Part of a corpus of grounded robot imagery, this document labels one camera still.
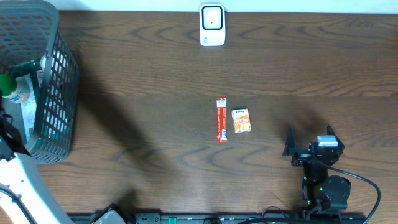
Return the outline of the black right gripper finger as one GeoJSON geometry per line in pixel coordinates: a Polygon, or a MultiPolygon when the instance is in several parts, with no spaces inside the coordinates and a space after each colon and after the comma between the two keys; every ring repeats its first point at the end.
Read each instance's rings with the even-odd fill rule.
{"type": "Polygon", "coordinates": [[[333,128],[331,127],[331,125],[328,125],[328,126],[327,126],[327,128],[326,128],[326,133],[327,133],[327,135],[329,135],[329,136],[336,136],[336,134],[335,134],[333,128]]]}
{"type": "Polygon", "coordinates": [[[296,149],[296,144],[295,144],[294,132],[293,128],[290,126],[287,140],[285,143],[285,150],[295,150],[295,149],[296,149]]]}

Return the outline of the orange tissue pack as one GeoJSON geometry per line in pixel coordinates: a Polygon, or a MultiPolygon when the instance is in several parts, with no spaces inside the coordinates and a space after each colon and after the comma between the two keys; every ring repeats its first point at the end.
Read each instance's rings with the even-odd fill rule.
{"type": "Polygon", "coordinates": [[[251,120],[247,108],[232,110],[233,127],[235,133],[251,131],[251,120]]]}

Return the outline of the red stick sachet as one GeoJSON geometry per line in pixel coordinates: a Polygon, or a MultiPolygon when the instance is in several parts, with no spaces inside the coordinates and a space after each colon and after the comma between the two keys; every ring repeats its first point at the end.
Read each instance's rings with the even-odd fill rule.
{"type": "Polygon", "coordinates": [[[228,142],[226,135],[226,105],[227,98],[220,97],[216,99],[217,109],[217,142],[224,143],[228,142]]]}

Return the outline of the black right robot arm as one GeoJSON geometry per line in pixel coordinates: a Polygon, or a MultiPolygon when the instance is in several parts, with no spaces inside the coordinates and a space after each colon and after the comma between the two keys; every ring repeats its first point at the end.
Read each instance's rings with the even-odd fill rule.
{"type": "Polygon", "coordinates": [[[328,174],[328,168],[339,160],[344,149],[345,145],[331,126],[327,126],[327,133],[317,136],[306,149],[297,147],[293,129],[289,128],[283,155],[292,158],[292,166],[304,169],[302,198],[307,201],[308,208],[302,212],[303,217],[339,215],[347,209],[351,182],[328,174]]]}

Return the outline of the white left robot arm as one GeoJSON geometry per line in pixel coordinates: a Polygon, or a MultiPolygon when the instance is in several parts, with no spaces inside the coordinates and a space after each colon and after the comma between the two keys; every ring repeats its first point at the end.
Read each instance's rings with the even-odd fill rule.
{"type": "Polygon", "coordinates": [[[92,215],[69,215],[41,178],[12,116],[1,107],[1,208],[13,223],[134,223],[114,204],[92,215]]]}

